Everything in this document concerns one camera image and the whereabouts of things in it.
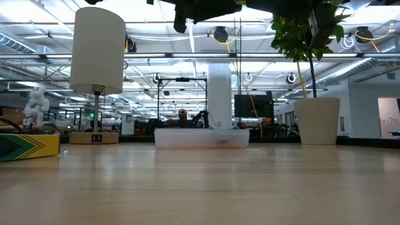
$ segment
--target green and yellow box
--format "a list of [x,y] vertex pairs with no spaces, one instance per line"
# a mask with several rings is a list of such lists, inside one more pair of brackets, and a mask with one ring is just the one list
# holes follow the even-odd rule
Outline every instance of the green and yellow box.
[[59,135],[0,134],[0,162],[55,156]]

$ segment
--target lamp base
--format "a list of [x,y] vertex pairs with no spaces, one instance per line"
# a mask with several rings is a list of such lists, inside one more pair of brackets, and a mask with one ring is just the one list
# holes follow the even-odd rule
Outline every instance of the lamp base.
[[119,134],[116,132],[72,132],[69,134],[70,144],[118,144]]

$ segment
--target white planter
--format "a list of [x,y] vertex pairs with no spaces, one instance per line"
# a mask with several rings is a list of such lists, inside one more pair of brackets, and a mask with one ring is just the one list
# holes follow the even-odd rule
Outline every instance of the white planter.
[[340,99],[317,97],[294,102],[303,144],[336,144]]

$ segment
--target wooden table surface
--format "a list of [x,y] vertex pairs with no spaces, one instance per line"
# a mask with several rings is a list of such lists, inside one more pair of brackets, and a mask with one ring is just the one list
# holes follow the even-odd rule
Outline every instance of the wooden table surface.
[[62,146],[0,163],[0,224],[400,224],[400,152]]

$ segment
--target black screen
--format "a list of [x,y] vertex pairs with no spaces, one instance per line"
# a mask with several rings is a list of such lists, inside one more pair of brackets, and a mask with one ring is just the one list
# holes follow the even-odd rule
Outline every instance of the black screen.
[[[252,95],[254,107],[259,118],[274,117],[274,101],[270,95]],[[235,117],[256,118],[253,105],[251,104],[250,95],[235,95]]]
[[400,112],[400,99],[397,99],[397,106],[398,106],[399,112]]

